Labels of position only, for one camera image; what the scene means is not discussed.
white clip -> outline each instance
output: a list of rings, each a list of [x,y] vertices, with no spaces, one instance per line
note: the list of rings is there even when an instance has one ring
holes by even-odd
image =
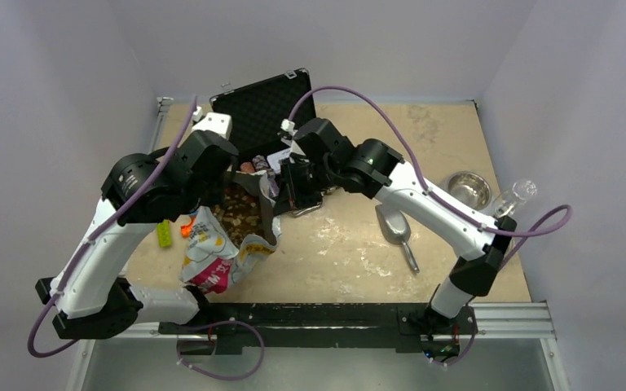
[[[198,106],[196,107],[196,110],[193,112],[193,122],[198,122],[202,119],[203,117],[203,108]]]
[[[284,118],[284,119],[282,120],[282,125],[280,126],[280,128],[281,128],[284,132],[286,132],[287,134],[291,134],[291,135],[293,136],[293,134],[294,134],[294,133],[296,133],[296,132],[294,132],[294,129],[293,129],[293,127],[294,127],[295,125],[296,125],[296,124],[294,124],[294,123],[293,123],[293,121],[290,121],[290,120],[288,120],[288,119]]]

white wall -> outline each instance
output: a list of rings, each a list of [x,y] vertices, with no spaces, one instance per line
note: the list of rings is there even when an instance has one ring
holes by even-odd
[[[384,101],[479,96],[535,2],[111,0],[160,94],[206,99],[305,67]]]
[[[0,390],[64,389],[74,350],[25,341],[124,154],[148,149],[156,101],[107,0],[0,0]],[[37,345],[60,344],[46,321]]]
[[[540,186],[523,225],[575,207],[522,251],[573,389],[626,389],[626,0],[539,0],[480,112],[500,184]]]

stainless steel bowl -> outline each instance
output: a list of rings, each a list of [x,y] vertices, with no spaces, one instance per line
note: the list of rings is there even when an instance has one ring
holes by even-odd
[[[493,201],[491,187],[486,179],[470,171],[450,175],[440,183],[440,187],[474,210],[485,209]]]

orange object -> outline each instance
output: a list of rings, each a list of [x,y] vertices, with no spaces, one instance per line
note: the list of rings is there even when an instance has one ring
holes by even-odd
[[[184,238],[187,238],[188,236],[191,235],[191,229],[193,228],[193,222],[195,221],[196,221],[196,217],[191,216],[191,222],[189,222],[185,226],[181,226],[181,236],[183,236]]]

purple cable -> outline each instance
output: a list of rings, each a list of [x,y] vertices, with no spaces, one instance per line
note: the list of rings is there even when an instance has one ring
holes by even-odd
[[[255,365],[253,366],[253,368],[250,369],[250,371],[247,371],[245,374],[243,375],[238,375],[238,376],[223,376],[223,375],[217,375],[216,373],[212,373],[212,372],[208,372],[204,369],[200,369],[199,367],[194,366],[193,364],[187,362],[185,359],[183,359],[183,356],[181,355],[181,351],[179,350],[179,343],[176,342],[176,356],[179,357],[179,362],[177,362],[177,364],[181,363],[183,364],[186,368],[188,369],[192,369],[193,371],[196,371],[198,373],[201,373],[205,376],[209,376],[213,379],[217,379],[217,380],[243,380],[249,376],[251,376],[253,373],[255,373],[255,371],[258,370],[258,368],[260,368],[260,365],[262,364],[262,359],[265,357],[265,341],[262,340],[262,336],[260,335],[260,333],[258,332],[258,330],[255,329],[255,327],[244,323],[244,322],[240,322],[238,320],[225,320],[222,322],[216,322],[216,323],[212,323],[212,324],[206,324],[205,326],[200,326],[200,327],[182,327],[185,330],[190,330],[191,332],[199,332],[202,330],[207,330],[211,327],[217,327],[217,326],[223,326],[223,325],[227,325],[227,324],[237,324],[239,326],[243,326],[246,327],[247,329],[249,329],[250,332],[252,332],[256,338],[258,338],[258,343],[260,343],[260,356],[258,357],[258,361],[255,363]]]
[[[71,278],[71,275],[73,274],[73,271],[75,270],[77,264],[80,263],[82,256],[85,255],[85,252],[87,251],[87,249],[90,248],[91,243],[94,242],[95,239],[97,239],[100,235],[102,235],[102,233],[105,232],[110,226],[112,226],[112,224],[114,224],[123,213],[125,213],[131,206],[133,206],[133,204],[135,204],[135,202],[141,196],[143,196],[145,191],[155,182],[157,177],[159,177],[162,170],[169,163],[169,157],[172,156],[174,152],[176,151],[176,149],[179,147],[179,144],[181,143],[181,139],[183,138],[183,135],[186,133],[188,126],[191,124],[191,118],[192,118],[193,112],[196,110],[196,106],[197,106],[197,96],[194,95],[191,101],[190,107],[188,109],[188,113],[186,114],[186,118],[183,120],[183,124],[181,125],[181,130],[179,131],[179,134],[176,135],[176,138],[174,138],[174,141],[171,143],[171,145],[169,146],[169,149],[164,154],[164,159],[162,159],[160,164],[157,165],[157,167],[152,171],[152,174],[150,174],[150,176],[148,177],[148,180],[146,180],[145,183],[143,183],[143,185],[111,217],[109,217],[105,222],[100,224],[97,227],[97,229],[92,231],[92,233],[90,233],[90,235],[87,237],[87,240],[80,246],[80,248],[78,248],[78,250],[71,257],[71,260],[68,263],[68,266],[64,270],[64,274],[61,276],[61,280],[59,281],[59,286],[56,287],[56,292],[53,295],[51,295],[51,298],[49,299],[49,301],[44,305],[42,312],[37,316],[37,319],[34,321],[34,325],[32,326],[32,329],[30,329],[30,333],[28,336],[28,352],[32,356],[36,358],[51,357],[55,354],[63,352],[64,350],[73,346],[73,344],[77,342],[77,340],[71,340],[67,342],[65,345],[57,349],[51,350],[49,352],[39,352],[34,347],[34,338],[35,336],[37,336],[37,330],[39,330],[39,327],[42,325],[42,322],[44,321],[46,314],[49,312],[49,310],[51,310],[51,308],[56,303],[56,299],[58,299],[61,296],[61,292],[63,291],[64,288],[66,288],[66,284],[68,283],[68,280]]]
[[[563,209],[565,209],[567,211],[565,213],[565,216],[560,220],[562,222],[562,224],[564,225],[568,220],[570,220],[570,216],[572,215],[572,207],[570,205],[560,205],[560,206],[558,206],[556,208],[553,208],[553,209],[549,210],[545,215],[543,215],[539,220],[537,220],[534,223],[534,225],[531,226],[531,228],[529,228],[528,231],[529,232],[536,231],[536,229],[539,228],[539,226],[541,226],[541,224],[543,224],[546,220],[551,218],[551,216],[553,216],[555,213],[558,213],[558,212],[560,212]],[[500,264],[500,269],[498,269],[498,270],[503,270],[505,265],[507,265],[507,263],[514,256],[514,254],[517,251],[519,251],[519,249],[524,245],[524,242],[526,242],[527,239],[529,239],[529,238],[523,237],[523,238],[521,238],[517,242],[517,244],[514,245],[512,250],[509,253],[507,253],[507,255],[505,255],[505,257],[503,258],[503,262],[502,262],[502,264]]]

